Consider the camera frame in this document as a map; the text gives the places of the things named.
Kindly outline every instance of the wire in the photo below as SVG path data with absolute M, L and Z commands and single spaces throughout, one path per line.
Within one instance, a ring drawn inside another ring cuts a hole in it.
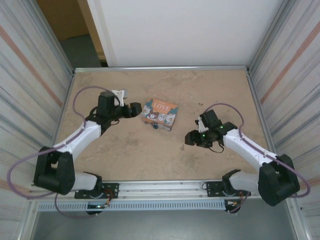
M 118 120 L 115 120 L 115 122 L 116 122 L 116 123 L 111 124 L 111 126 L 117 125 L 117 124 L 120 122 L 120 120 L 119 120 L 119 119 L 118 119 Z
M 215 151 L 215 150 L 211 149 L 210 147 L 208 147 L 208 148 L 209 148 L 209 150 L 210 150 L 211 152 L 214 152 L 214 153 L 216 153 L 216 154 L 222 154 L 222 153 L 224 152 L 225 148 L 220 144 L 220 142 L 219 142 L 218 145 L 219 145 L 220 148 L 222 148 L 222 151 Z
M 222 102 L 218 102 L 218 103 L 215 103 L 215 104 L 212 104 L 211 106 L 209 106 L 203 113 L 207 112 L 209 109 L 213 108 L 214 106 L 217 106 L 217 105 L 223 105 L 223 106 L 227 106 L 227 107 L 230 107 L 232 108 L 233 110 L 235 110 L 240 118 L 241 118 L 241 124 L 239 126 L 239 136 L 241 138 L 241 140 L 246 143 L 249 147 L 251 147 L 252 149 L 256 150 L 258 153 L 260 154 L 265 154 L 263 151 L 261 151 L 260 149 L 258 149 L 257 147 L 255 147 L 254 145 L 252 145 L 250 142 L 248 142 L 245 138 L 243 138 L 243 134 L 242 134 L 242 127 L 244 126 L 245 124 L 245 119 L 243 117 L 243 115 L 240 113 L 240 111 L 238 109 L 236 109 L 234 106 L 230 105 L 230 104 L 227 104 L 227 103 L 222 103 Z M 303 194 L 300 194 L 300 195 L 292 195 L 290 196 L 290 198 L 303 198 L 307 195 L 309 195 L 310 191 L 311 191 L 311 185 L 310 183 L 308 182 L 308 180 L 302 176 L 299 172 L 297 172 L 296 170 L 294 170 L 292 167 L 288 166 L 287 164 L 283 163 L 282 161 L 270 156 L 270 155 L 265 155 L 266 158 L 272 160 L 272 161 L 275 161 L 277 164 L 283 166 L 284 168 L 288 169 L 289 171 L 291 171 L 292 173 L 294 173 L 297 177 L 299 177 L 300 179 L 302 179 L 302 181 L 304 181 L 305 185 L 306 185 L 306 192 L 303 193 Z
M 93 115 L 94 112 L 95 112 L 95 110 L 97 110 L 97 108 L 98 108 L 98 106 L 95 106 L 94 108 L 92 108 L 91 111 L 90 111 L 90 113 L 89 113 L 89 115 L 90 115 L 90 116 Z
M 82 89 L 80 89 L 74 96 L 74 99 L 73 99 L 73 102 L 72 102 L 72 109 L 73 109 L 73 112 L 78 115 L 79 117 L 81 117 L 82 121 L 83 121 L 83 126 L 82 128 L 80 129 L 80 131 L 74 135 L 72 138 L 70 138 L 68 141 L 66 141 L 64 144 L 61 144 L 59 146 L 56 146 L 56 147 L 53 147 L 53 148 L 50 148 L 48 150 L 45 150 L 45 151 L 40 151 L 40 152 L 37 152 L 37 153 L 34 153 L 34 154 L 31 154 L 29 156 L 26 156 L 26 157 L 23 157 L 21 158 L 20 160 L 16 161 L 14 164 L 11 165 L 11 167 L 9 168 L 8 172 L 6 173 L 6 181 L 8 183 L 8 186 L 9 188 L 17 195 L 19 195 L 20 197 L 23 197 L 23 198 L 27 198 L 27 199 L 39 199 L 39 198 L 43 198 L 43 197 L 46 197 L 46 196 L 49 196 L 49 195 L 52 195 L 54 194 L 54 192 L 48 192 L 48 193 L 45 193 L 45 194 L 41 194 L 41 195 L 37 195 L 37 196 L 33 196 L 33 195 L 26 195 L 24 194 L 23 192 L 19 191 L 15 185 L 13 184 L 13 182 L 11 181 L 11 174 L 13 172 L 13 170 L 15 169 L 16 166 L 18 166 L 19 164 L 22 164 L 26 161 L 28 161 L 29 159 L 33 159 L 33 158 L 36 158 L 38 156 L 41 156 L 41 155 L 44 155 L 44 154 L 49 154 L 49 153 L 52 153 L 56 150 L 59 150 L 61 148 L 63 148 L 64 146 L 68 145 L 69 143 L 71 143 L 73 140 L 75 140 L 77 137 L 79 137 L 81 135 L 81 133 L 84 131 L 84 129 L 86 128 L 86 118 L 85 116 L 83 116 L 80 112 L 78 112 L 76 110 L 76 100 L 77 100 L 77 97 L 79 96 L 80 93 L 82 93 L 84 90 L 87 90 L 87 89 L 101 89 L 101 90 L 104 90 L 104 91 L 109 91 L 107 90 L 106 88 L 104 87 L 101 87 L 101 86 L 86 86 Z
M 69 218 L 69 219 L 89 219 L 89 218 L 97 216 L 96 214 L 94 214 L 94 215 L 86 215 L 86 216 L 75 216 L 75 215 L 70 215 L 70 214 L 64 213 L 58 207 L 58 203 L 57 203 L 58 195 L 59 195 L 59 193 L 57 193 L 55 195 L 55 197 L 54 197 L 54 206 L 55 206 L 55 209 L 58 211 L 58 213 L 60 213 L 62 216 L 66 217 L 66 218 Z
M 119 103 L 119 107 L 120 107 L 120 100 L 119 100 L 119 98 L 118 98 L 118 96 L 117 95 L 114 95 L 114 97 L 115 97 L 115 99 L 118 101 L 118 103 Z
M 207 188 L 204 188 L 204 185 L 206 184 L 207 182 L 204 182 L 202 185 L 201 185 L 201 188 L 203 189 L 203 190 L 207 190 Z
M 105 189 L 104 192 L 105 192 L 106 196 L 108 196 L 108 192 L 109 192 L 109 195 L 110 195 L 110 199 L 109 200 L 110 201 L 111 201 L 111 199 L 114 198 L 114 194 L 110 189 Z

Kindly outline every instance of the corrugated metal wall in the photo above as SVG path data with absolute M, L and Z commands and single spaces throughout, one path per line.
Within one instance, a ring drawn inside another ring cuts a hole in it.
M 0 2 L 0 239 L 14 239 L 26 200 L 9 190 L 16 160 L 53 141 L 72 78 L 34 1 Z M 35 159 L 19 165 L 13 182 L 27 191 Z
M 299 204 L 314 239 L 320 239 L 319 32 L 320 0 L 294 1 L 261 61 L 251 68 L 278 154 L 293 158 L 311 183 L 311 194 Z

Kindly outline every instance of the cartoon illustration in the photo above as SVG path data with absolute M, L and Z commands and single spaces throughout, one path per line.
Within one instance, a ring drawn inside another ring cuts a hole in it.
M 156 120 L 158 118 L 159 113 L 158 112 L 153 112 L 152 110 L 150 111 L 150 113 L 148 114 L 148 116 L 146 117 L 147 119 L 151 119 L 151 120 Z
M 176 117 L 175 114 L 172 114 L 172 113 L 168 114 L 168 115 L 166 116 L 166 119 L 164 120 L 164 123 L 167 124 L 167 125 L 169 125 L 169 126 L 171 126 L 172 123 L 173 123 L 174 120 L 175 120 L 175 117 Z
M 171 108 L 171 110 L 168 112 L 168 115 L 169 114 L 174 114 L 174 115 L 176 115 L 177 113 L 178 113 L 178 107 L 176 106 L 175 108 Z
M 178 106 L 156 98 L 149 98 L 142 109 L 142 120 L 145 124 L 151 125 L 154 129 L 171 131 Z
M 161 122 L 163 123 L 165 121 L 166 117 L 167 117 L 167 115 L 165 115 L 164 113 L 160 113 L 159 116 L 158 116 L 157 121 L 160 122 L 160 123 Z
M 152 107 L 145 105 L 141 112 L 142 117 L 146 117 L 152 110 L 153 110 Z

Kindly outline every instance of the orange stripe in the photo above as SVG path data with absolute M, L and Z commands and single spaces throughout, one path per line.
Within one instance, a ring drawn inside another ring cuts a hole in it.
M 313 177 L 313 178 L 309 179 L 308 182 L 311 185 L 311 187 L 320 185 L 320 176 Z M 307 188 L 307 185 L 305 184 L 304 181 L 299 182 L 299 184 L 300 184 L 300 188 L 301 189 L 306 189 Z
M 19 190 L 20 192 L 24 193 L 24 194 L 27 194 L 30 192 L 29 189 L 23 187 L 23 186 L 20 186 L 20 185 L 16 185 L 16 184 L 13 184 L 15 186 L 15 188 L 17 190 Z M 5 189 L 5 190 L 11 190 L 7 181 L 4 181 L 2 179 L 0 179 L 0 189 Z
M 50 87 L 46 84 L 46 82 L 42 79 L 42 77 L 37 72 L 37 70 L 34 68 L 34 66 L 31 64 L 31 62 L 20 51 L 18 46 L 14 43 L 14 41 L 10 38 L 10 36 L 6 33 L 6 31 L 3 29 L 2 26 L 0 26 L 0 36 L 3 38 L 3 40 L 6 42 L 6 44 L 8 44 L 8 46 L 10 46 L 10 48 L 14 51 L 14 53 L 20 58 L 20 60 L 29 69 L 29 71 L 34 75 L 34 77 L 40 82 L 40 84 L 49 93 L 49 95 L 53 98 L 53 100 L 56 102 L 56 104 L 58 104 L 59 107 L 61 107 L 62 102 L 55 95 L 55 93 L 50 89 Z
M 275 89 L 275 87 L 278 85 L 278 83 L 281 81 L 281 79 L 287 74 L 289 69 L 292 67 L 292 65 L 295 63 L 295 61 L 301 56 L 301 54 L 307 49 L 307 47 L 310 45 L 310 43 L 315 39 L 315 37 L 320 32 L 320 21 L 315 26 L 315 28 L 310 32 L 308 37 L 304 40 L 302 45 L 299 47 L 299 49 L 296 51 L 293 58 L 290 60 L 290 62 L 285 66 L 285 68 L 282 70 L 282 72 L 279 74 L 279 76 L 275 79 L 274 83 L 271 85 L 271 87 L 268 89 L 268 91 L 265 93 L 263 98 L 261 98 L 261 104 L 263 104 L 267 97 L 270 95 L 270 93 Z

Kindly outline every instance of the gray floor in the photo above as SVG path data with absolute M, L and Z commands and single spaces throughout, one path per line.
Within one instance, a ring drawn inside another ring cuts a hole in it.
M 72 37 L 59 43 L 74 69 L 101 67 L 90 35 Z
M 112 211 L 70 219 L 40 212 L 33 240 L 294 240 L 285 203 L 248 200 L 237 216 L 221 210 Z

